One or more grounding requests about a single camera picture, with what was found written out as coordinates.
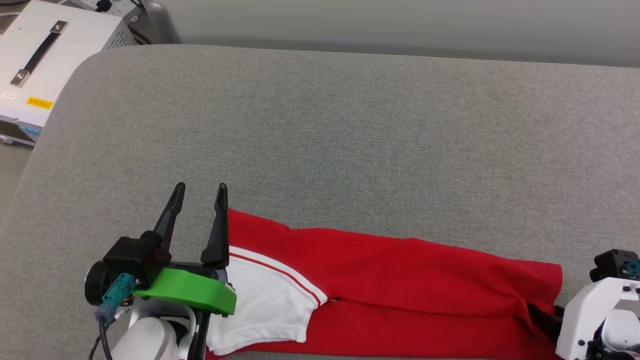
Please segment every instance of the green plastic part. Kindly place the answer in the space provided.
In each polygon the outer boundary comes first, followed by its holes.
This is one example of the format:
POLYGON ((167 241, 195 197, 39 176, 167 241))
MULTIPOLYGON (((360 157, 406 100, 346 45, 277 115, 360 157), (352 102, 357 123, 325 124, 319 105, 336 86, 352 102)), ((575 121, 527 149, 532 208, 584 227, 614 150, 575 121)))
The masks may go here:
POLYGON ((149 289, 133 293, 223 315, 233 315, 236 311, 237 297, 233 290, 215 279, 186 270, 164 268, 149 289))

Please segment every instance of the white stripe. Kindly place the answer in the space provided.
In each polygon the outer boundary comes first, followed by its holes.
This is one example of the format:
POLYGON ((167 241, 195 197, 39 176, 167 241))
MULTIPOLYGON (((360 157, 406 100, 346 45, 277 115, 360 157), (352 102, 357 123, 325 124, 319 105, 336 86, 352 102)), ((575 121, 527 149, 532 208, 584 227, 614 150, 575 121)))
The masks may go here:
MULTIPOLYGON (((231 253, 231 256, 233 256, 233 254, 238 254, 240 256, 244 256, 252 260, 260 261, 261 263, 267 264, 269 266, 273 266, 274 268, 291 275, 291 277, 296 279, 300 284, 302 284, 302 286, 304 286, 309 291, 311 291, 320 300, 320 305, 324 304, 327 301, 327 297, 322 292, 322 290, 320 290, 316 285, 313 285, 309 280, 307 280, 306 277, 302 276, 302 274, 295 271, 293 268, 279 262, 278 260, 271 259, 268 256, 258 254, 257 252, 253 252, 253 251, 242 249, 235 246, 229 246, 229 252, 231 253)), ((295 282, 292 282, 292 283, 297 288, 299 288, 299 286, 295 282)))

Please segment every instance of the gray table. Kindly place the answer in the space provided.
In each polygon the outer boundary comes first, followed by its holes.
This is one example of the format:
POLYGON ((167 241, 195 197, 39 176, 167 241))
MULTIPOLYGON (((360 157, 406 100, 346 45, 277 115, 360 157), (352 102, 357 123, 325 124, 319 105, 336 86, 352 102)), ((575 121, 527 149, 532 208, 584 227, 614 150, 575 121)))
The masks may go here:
POLYGON ((411 56, 95 55, 65 87, 1 229, 0 358, 85 357, 87 269, 152 227, 178 181, 177 260, 198 259, 224 181, 232 207, 291 227, 559 263, 564 305, 594 255, 640 250, 639 83, 638 69, 411 56))

